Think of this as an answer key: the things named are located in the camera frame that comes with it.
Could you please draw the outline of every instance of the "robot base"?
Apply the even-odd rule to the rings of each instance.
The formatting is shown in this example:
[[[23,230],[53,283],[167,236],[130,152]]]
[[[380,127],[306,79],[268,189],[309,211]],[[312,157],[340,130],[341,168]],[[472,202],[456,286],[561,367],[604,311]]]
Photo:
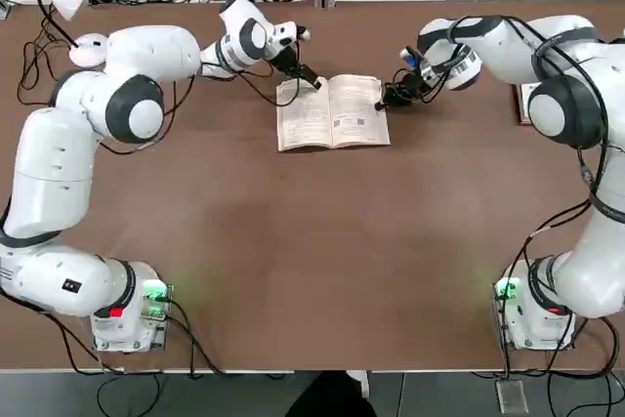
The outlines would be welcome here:
[[[159,280],[156,271],[148,264],[134,262],[130,266],[137,284],[123,314],[107,318],[91,316],[94,347],[98,352],[149,352],[165,347],[171,288]],[[161,297],[158,302],[154,302],[153,294],[150,294],[154,289]]]
[[[74,41],[78,47],[69,50],[69,59],[81,68],[92,68],[106,62],[108,38],[99,33],[83,34]]]
[[[510,285],[503,314],[508,281]],[[505,345],[512,345],[518,350],[554,351],[563,336],[561,350],[572,345],[575,314],[571,313],[569,319],[568,313],[561,313],[563,310],[553,309],[551,312],[536,302],[524,259],[519,260],[510,279],[504,276],[493,285],[493,307],[497,332],[500,339],[503,334]]]

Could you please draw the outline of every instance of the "electronic device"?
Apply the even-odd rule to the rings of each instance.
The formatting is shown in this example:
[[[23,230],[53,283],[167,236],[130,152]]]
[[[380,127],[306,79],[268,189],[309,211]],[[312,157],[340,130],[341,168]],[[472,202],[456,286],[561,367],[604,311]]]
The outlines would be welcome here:
[[[534,128],[578,149],[591,219],[576,246],[534,260],[521,250],[493,286],[505,344],[566,349],[577,314],[618,313],[625,296],[625,44],[601,42],[593,25],[577,16],[530,22],[486,16],[433,20],[420,31],[416,46],[400,54],[410,65],[410,78],[401,86],[387,84],[384,101],[424,100],[443,84],[464,90],[477,82],[483,63],[504,82],[540,82],[529,98]],[[595,187],[580,155],[599,142],[606,160]]]
[[[228,1],[220,17],[226,34],[205,50],[174,25],[111,33],[104,70],[62,77],[49,106],[31,112],[21,130],[13,193],[0,217],[0,293],[47,312],[89,316],[98,351],[162,347],[171,299],[171,287],[149,264],[80,251],[59,239],[87,214],[103,140],[155,145],[165,119],[159,83],[230,77],[310,38],[292,21],[269,23],[247,0]],[[299,73],[296,64],[290,68]]]

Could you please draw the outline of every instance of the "black label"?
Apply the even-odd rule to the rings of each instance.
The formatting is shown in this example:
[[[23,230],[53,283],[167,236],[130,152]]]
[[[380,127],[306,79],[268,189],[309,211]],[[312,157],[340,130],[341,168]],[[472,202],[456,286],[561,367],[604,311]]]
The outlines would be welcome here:
[[[68,292],[71,292],[71,293],[78,293],[81,286],[82,286],[82,283],[77,282],[75,280],[71,280],[70,278],[66,278],[65,282],[62,283],[62,289],[67,290]]]

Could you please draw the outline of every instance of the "brown table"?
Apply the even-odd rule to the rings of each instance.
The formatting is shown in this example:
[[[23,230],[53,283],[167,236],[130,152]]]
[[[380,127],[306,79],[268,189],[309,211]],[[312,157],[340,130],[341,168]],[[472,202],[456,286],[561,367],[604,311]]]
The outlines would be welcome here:
[[[173,23],[208,45],[224,31],[218,9],[105,6],[79,14],[68,29]],[[433,18],[579,14],[606,39],[625,25],[623,0],[352,3],[331,12],[307,2],[263,10],[272,21],[312,29],[302,58],[319,74],[383,80]],[[29,112],[15,98],[21,48],[39,21],[34,8],[23,8],[0,23],[0,193],[7,195]],[[69,68],[55,56],[55,70]],[[271,94],[281,79],[259,86]],[[51,86],[44,78],[28,97],[45,99]],[[126,157],[100,152],[90,212],[64,242],[155,266],[176,285],[198,338],[222,367],[501,367],[489,284],[532,229],[584,197],[575,157],[518,126],[512,87],[486,71],[465,92],[391,113],[389,125],[391,147],[279,154],[269,104],[242,82],[199,80],[161,145]],[[571,247],[582,226],[538,239],[531,253]],[[68,368],[54,325],[6,301],[0,314],[0,368]],[[89,337],[77,320],[68,324]],[[559,367],[604,362],[609,338],[600,324],[589,331]],[[94,366],[76,354],[79,365]],[[172,332],[165,354],[109,359],[187,367],[188,341]],[[513,359],[544,366],[548,357]]]

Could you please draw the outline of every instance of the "black device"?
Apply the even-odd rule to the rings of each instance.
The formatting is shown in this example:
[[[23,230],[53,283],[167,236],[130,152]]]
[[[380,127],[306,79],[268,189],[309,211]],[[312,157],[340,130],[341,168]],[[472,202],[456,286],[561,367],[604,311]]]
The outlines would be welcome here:
[[[426,83],[418,70],[407,72],[396,83],[385,83],[382,100],[375,104],[376,110],[380,111],[387,107],[408,106],[415,101],[421,100],[432,91],[432,87]]]
[[[279,72],[291,78],[301,78],[313,85],[316,90],[321,88],[319,76],[304,63],[298,63],[295,50],[289,46],[269,61]]]

